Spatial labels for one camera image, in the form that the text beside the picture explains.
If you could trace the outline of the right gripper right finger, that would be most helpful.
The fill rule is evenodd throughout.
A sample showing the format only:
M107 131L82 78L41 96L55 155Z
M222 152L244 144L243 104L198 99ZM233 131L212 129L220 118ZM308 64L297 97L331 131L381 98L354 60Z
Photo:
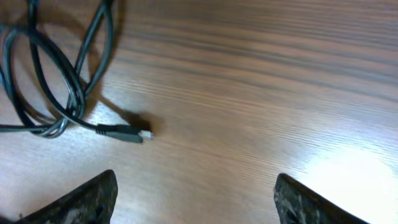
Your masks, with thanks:
M366 224L285 173L277 176L274 202L281 224Z

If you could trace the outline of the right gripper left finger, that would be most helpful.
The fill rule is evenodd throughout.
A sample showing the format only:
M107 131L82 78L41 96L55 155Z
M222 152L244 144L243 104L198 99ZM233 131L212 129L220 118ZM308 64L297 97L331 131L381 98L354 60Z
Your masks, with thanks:
M110 224L118 196L116 174L108 169L47 206L20 218L30 224Z

